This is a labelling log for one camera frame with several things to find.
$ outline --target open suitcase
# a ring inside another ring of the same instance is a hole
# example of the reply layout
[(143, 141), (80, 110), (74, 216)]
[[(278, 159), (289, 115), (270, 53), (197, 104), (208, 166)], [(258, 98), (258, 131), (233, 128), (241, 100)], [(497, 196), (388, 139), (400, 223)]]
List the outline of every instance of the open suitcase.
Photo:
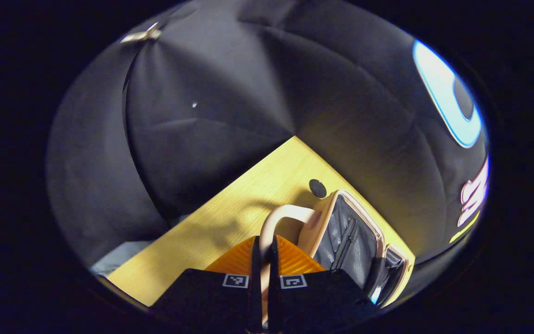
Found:
[[(314, 209), (283, 205), (273, 210), (259, 237), (263, 261), (277, 223), (286, 217), (305, 223), (298, 240), (301, 250), (326, 270), (346, 271), (375, 305), (394, 302), (405, 287), (412, 266), (409, 257), (386, 241), (383, 229), (349, 192), (337, 190)], [(268, 285), (269, 266), (265, 266), (261, 290), (265, 292)]]

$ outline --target wooden table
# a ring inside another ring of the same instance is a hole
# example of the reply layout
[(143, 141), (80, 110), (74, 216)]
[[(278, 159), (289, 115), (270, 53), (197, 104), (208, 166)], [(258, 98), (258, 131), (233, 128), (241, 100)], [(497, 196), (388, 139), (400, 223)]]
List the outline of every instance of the wooden table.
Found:
[[(310, 192), (311, 179), (320, 180), (328, 195), (338, 189), (352, 193), (382, 228), (386, 241), (398, 246), (410, 263), (415, 262), (399, 235), (356, 189), (300, 139), (292, 137), (108, 279), (151, 306), (185, 269), (205, 269), (231, 247), (259, 235), (271, 210), (284, 204), (314, 207), (319, 199)], [(302, 225), (283, 219), (276, 233), (296, 243)]]

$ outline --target glowing sign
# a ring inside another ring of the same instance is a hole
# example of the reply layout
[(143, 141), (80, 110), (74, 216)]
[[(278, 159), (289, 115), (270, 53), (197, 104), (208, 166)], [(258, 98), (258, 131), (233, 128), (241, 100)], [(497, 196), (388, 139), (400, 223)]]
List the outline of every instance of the glowing sign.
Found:
[(454, 72), (426, 45), (415, 42), (413, 59), (449, 132), (460, 146), (470, 148), (481, 133), (481, 117), (477, 107), (473, 104), (470, 119), (464, 116), (454, 94)]
[(460, 237), (463, 233), (467, 232), (467, 230), (473, 226), (473, 224), (475, 222), (477, 222), (477, 218), (479, 218), (479, 212), (477, 212), (477, 214), (475, 214), (475, 218), (473, 218), (473, 220), (471, 220), (470, 223), (467, 224), (467, 226), (465, 226), (462, 230), (456, 232), (453, 237), (451, 238), (451, 240), (449, 241), (449, 243), (451, 244), (454, 240), (458, 239), (458, 237)]
[(485, 199), (485, 194), (487, 194), (488, 190), (489, 161), (489, 158), (485, 158), (485, 163), (483, 163), (483, 167), (481, 167), (477, 177), (473, 181), (468, 180), (460, 192), (463, 213), (458, 218), (458, 227), (473, 215), (473, 212), (477, 210)]

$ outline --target dark background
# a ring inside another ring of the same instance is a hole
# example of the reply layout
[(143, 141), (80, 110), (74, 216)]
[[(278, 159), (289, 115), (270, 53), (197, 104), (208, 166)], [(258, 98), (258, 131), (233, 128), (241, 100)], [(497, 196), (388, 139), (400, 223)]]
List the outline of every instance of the dark background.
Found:
[[(356, 332), (534, 332), (534, 2), (351, 2), (477, 78), (493, 158), (483, 224), (453, 269)], [(172, 4), (0, 2), (0, 332), (154, 328), (69, 252), (47, 203), (43, 157), (68, 85)]]

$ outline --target gray cloth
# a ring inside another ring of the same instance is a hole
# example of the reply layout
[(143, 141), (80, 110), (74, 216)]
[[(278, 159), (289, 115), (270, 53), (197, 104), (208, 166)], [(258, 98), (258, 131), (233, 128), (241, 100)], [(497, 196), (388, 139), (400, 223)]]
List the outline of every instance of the gray cloth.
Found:
[(122, 243), (109, 254), (103, 256), (98, 262), (91, 267), (91, 270), (99, 275), (108, 277), (115, 269), (133, 256), (136, 256), (144, 248), (148, 247), (154, 241), (127, 241)]

